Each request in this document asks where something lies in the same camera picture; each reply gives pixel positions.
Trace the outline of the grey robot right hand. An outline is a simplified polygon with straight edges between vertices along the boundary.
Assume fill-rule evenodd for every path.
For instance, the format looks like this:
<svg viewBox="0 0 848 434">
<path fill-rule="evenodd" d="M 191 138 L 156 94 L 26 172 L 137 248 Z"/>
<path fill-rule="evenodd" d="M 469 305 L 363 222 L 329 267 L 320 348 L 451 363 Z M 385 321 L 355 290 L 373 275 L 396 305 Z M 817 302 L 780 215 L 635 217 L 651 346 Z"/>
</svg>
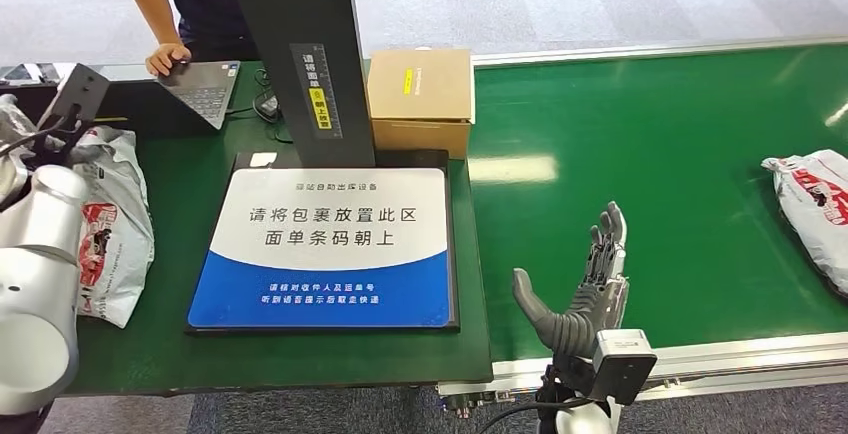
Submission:
<svg viewBox="0 0 848 434">
<path fill-rule="evenodd" d="M 599 223 L 590 228 L 584 276 L 562 313 L 552 311 L 535 294 L 526 270 L 513 269 L 513 297 L 540 342 L 554 355 L 589 358 L 596 334 L 621 326 L 629 293 L 623 274 L 627 233 L 621 208 L 609 202 Z"/>
</svg>

